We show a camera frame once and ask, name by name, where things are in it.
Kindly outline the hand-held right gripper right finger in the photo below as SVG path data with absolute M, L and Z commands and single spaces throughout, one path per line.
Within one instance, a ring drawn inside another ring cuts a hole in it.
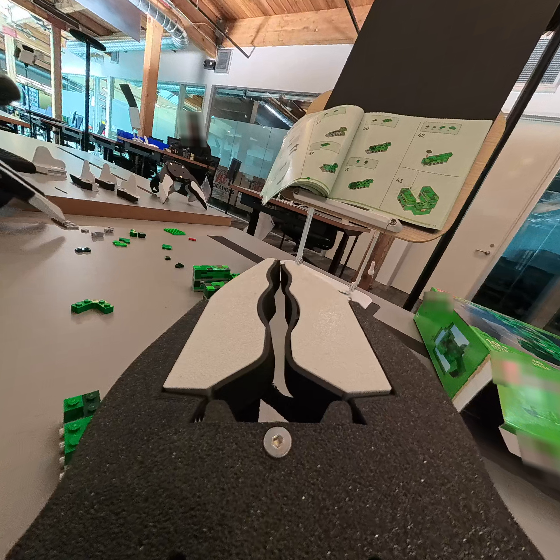
M 360 325 L 349 287 L 315 270 L 284 261 L 281 286 L 288 326 L 284 379 L 291 403 L 282 415 L 290 422 L 320 422 L 334 402 L 387 396 L 392 387 Z

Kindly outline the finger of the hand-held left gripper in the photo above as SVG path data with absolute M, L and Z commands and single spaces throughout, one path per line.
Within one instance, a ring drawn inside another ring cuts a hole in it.
M 48 200 L 46 195 L 24 175 L 26 173 L 16 172 L 1 162 L 1 208 L 7 206 L 12 200 L 19 200 L 46 214 L 57 224 L 65 221 L 62 210 Z

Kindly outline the green angled brick plate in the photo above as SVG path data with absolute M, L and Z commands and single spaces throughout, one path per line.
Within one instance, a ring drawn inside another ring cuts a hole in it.
M 90 310 L 101 312 L 106 315 L 114 312 L 114 306 L 103 299 L 84 299 L 71 305 L 71 312 L 74 314 L 81 314 Z

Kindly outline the large spare white finger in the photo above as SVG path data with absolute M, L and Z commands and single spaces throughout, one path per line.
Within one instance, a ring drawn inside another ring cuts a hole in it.
M 55 178 L 67 177 L 66 163 L 53 157 L 50 150 L 45 146 L 38 146 L 35 150 L 32 164 L 37 173 Z

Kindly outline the green studded plate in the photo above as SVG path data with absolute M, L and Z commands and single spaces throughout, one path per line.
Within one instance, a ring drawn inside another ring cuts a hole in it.
M 203 298 L 205 300 L 210 299 L 222 287 L 229 283 L 229 281 L 233 280 L 237 276 L 239 276 L 239 274 L 237 273 L 228 273 L 216 278 L 213 277 L 202 279 L 200 286 L 202 287 Z

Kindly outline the spare gripper finger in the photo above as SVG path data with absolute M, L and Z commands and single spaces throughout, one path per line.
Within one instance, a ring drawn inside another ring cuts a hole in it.
M 80 175 L 69 174 L 72 183 L 83 190 L 98 192 L 99 186 L 87 160 L 83 161 Z
M 127 179 L 122 179 L 122 181 L 116 186 L 116 195 L 120 199 L 134 204 L 139 202 L 135 174 L 130 174 Z
M 100 176 L 95 179 L 96 184 L 103 190 L 115 192 L 118 178 L 112 173 L 108 163 L 105 163 L 101 170 Z

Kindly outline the black standing lamp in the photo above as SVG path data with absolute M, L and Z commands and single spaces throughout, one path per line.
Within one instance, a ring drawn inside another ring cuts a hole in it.
M 83 120 L 83 134 L 81 150 L 88 152 L 90 146 L 89 139 L 89 123 L 90 123 L 90 64 L 91 64 L 91 49 L 95 49 L 99 52 L 106 52 L 106 47 L 96 38 L 89 36 L 88 34 L 77 30 L 70 29 L 69 33 L 76 40 L 80 41 L 86 46 L 86 64 L 85 64 L 85 115 Z

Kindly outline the blue storage bins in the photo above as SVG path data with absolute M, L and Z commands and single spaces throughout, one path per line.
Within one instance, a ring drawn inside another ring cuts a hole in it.
M 163 141 L 160 141 L 157 138 L 152 138 L 149 136 L 138 136 L 136 133 L 132 133 L 132 132 L 128 132 L 126 130 L 122 130 L 122 129 L 116 129 L 116 136 L 117 138 L 122 138 L 122 139 L 127 139 L 130 141 L 136 141 L 139 142 L 141 144 L 147 145 L 147 146 L 152 146 L 155 147 L 157 149 L 160 150 L 165 150 L 169 148 L 169 145 L 164 143 Z

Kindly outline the background work table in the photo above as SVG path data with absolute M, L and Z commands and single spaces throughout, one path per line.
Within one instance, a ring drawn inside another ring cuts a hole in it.
M 211 162 L 197 161 L 194 159 L 186 158 L 176 153 L 154 147 L 152 145 L 144 144 L 143 142 L 122 136 L 117 136 L 117 142 L 122 144 L 123 147 L 135 155 L 142 156 L 145 160 L 152 160 L 158 166 L 168 161 L 178 162 L 185 167 L 193 169 L 202 169 L 204 171 L 215 172 L 218 169 L 218 164 Z

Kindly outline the green toy box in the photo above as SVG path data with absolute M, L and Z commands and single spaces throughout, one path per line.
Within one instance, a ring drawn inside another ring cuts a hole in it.
M 449 292 L 426 291 L 414 322 L 459 412 L 492 381 L 491 352 L 521 354 L 559 371 L 559 336 Z

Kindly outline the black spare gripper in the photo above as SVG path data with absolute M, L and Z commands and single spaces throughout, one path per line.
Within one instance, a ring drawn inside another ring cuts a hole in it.
M 164 163 L 162 169 L 150 180 L 150 190 L 161 204 L 165 204 L 172 193 L 179 193 L 188 202 L 198 202 L 204 210 L 208 209 L 207 201 L 211 195 L 208 180 L 200 183 L 182 164 Z

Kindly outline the open instruction booklet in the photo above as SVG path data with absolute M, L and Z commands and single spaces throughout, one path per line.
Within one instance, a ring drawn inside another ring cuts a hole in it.
M 342 212 L 354 206 L 440 230 L 491 125 L 354 105 L 306 115 L 284 137 L 262 203 L 300 188 Z

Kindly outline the black metal pole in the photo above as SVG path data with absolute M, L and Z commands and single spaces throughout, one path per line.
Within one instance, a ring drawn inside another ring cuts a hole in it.
M 487 175 L 491 171 L 493 165 L 495 164 L 496 160 L 498 159 L 501 151 L 503 150 L 504 146 L 506 145 L 508 139 L 510 138 L 511 134 L 513 133 L 517 123 L 519 122 L 521 116 L 523 115 L 526 107 L 528 106 L 529 101 L 535 94 L 538 86 L 540 85 L 542 78 L 550 66 L 556 52 L 559 49 L 559 16 L 556 15 L 556 23 L 550 23 L 548 25 L 548 30 L 552 33 L 550 40 L 545 47 L 542 55 L 540 56 L 539 60 L 536 63 L 532 73 L 529 76 L 528 81 L 523 86 L 520 94 L 518 95 L 514 105 L 512 106 L 511 110 L 508 112 L 506 117 L 506 124 L 503 135 L 501 136 L 498 144 L 496 145 L 494 151 L 491 153 L 488 162 L 486 163 L 485 167 L 483 168 L 478 180 L 475 182 L 471 192 L 467 196 L 467 199 L 463 206 L 460 208 L 456 219 L 453 221 L 449 230 L 441 236 L 438 244 L 436 245 L 434 251 L 432 252 L 430 258 L 428 259 L 423 271 L 418 277 L 415 285 L 413 286 L 408 298 L 406 299 L 405 303 L 403 304 L 403 309 L 406 311 L 412 311 L 414 306 L 416 305 L 417 300 L 422 295 L 422 292 L 430 277 L 433 275 L 433 272 L 436 270 L 439 262 L 441 261 L 445 251 L 447 250 L 448 246 L 450 245 L 455 233 L 458 230 L 461 222 L 463 221 L 465 215 L 467 214 L 468 210 L 470 209 L 473 201 L 475 200 L 478 192 L 480 191 Z

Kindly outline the black flat panel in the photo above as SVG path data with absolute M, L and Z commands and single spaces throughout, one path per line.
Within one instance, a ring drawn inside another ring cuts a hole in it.
M 559 1 L 374 1 L 325 108 L 494 121 Z

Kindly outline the wooden support post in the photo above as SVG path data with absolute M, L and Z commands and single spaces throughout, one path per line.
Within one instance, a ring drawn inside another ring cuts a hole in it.
M 368 290 L 373 288 L 374 282 L 379 275 L 381 267 L 388 256 L 391 246 L 394 242 L 394 237 L 388 234 L 380 234 L 375 243 L 374 249 L 371 254 L 370 267 L 368 269 Z
M 62 120 L 62 34 L 52 25 L 50 32 L 50 73 L 52 88 L 52 116 Z
M 149 137 L 152 134 L 155 105 L 158 100 L 158 70 L 163 32 L 164 28 L 156 20 L 148 16 L 140 107 L 141 136 Z

